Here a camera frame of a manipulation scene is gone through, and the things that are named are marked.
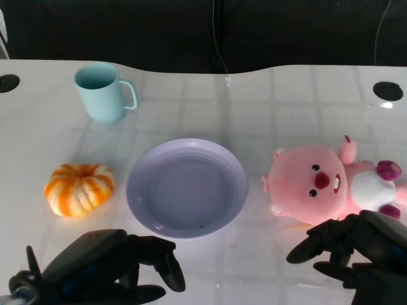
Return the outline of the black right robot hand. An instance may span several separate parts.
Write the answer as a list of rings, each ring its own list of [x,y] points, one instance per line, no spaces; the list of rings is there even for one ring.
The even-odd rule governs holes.
[[[316,262],[318,272],[355,291],[352,304],[406,304],[406,226],[388,215],[363,210],[343,220],[327,220],[307,231],[307,238],[286,257]]]

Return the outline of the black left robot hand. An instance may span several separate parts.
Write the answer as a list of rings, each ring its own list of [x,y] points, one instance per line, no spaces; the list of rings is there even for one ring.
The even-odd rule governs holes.
[[[139,268],[152,266],[166,286],[183,292],[186,283],[175,258],[176,244],[123,229],[90,231],[65,248],[44,271],[31,246],[29,268],[9,280],[1,304],[145,304],[162,298],[159,285],[140,285]]]

